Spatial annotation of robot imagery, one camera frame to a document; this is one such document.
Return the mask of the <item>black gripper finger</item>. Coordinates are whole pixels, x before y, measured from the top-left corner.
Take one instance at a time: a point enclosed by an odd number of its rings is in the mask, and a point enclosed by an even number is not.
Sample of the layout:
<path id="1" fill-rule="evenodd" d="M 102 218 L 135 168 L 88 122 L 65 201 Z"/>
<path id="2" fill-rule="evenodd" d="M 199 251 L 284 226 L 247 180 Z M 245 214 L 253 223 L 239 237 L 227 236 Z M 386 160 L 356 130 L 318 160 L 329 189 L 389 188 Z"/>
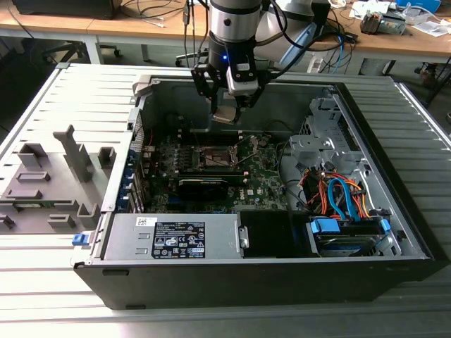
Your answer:
<path id="1" fill-rule="evenodd" d="M 237 123 L 247 108 L 252 108 L 264 90 L 264 84 L 258 80 L 234 81 L 234 97 L 236 101 L 234 122 Z"/>
<path id="2" fill-rule="evenodd" d="M 197 92 L 210 102 L 210 115 L 213 116 L 218 109 L 218 89 L 221 79 L 218 71 L 209 63 L 197 63 L 192 69 L 192 79 Z"/>

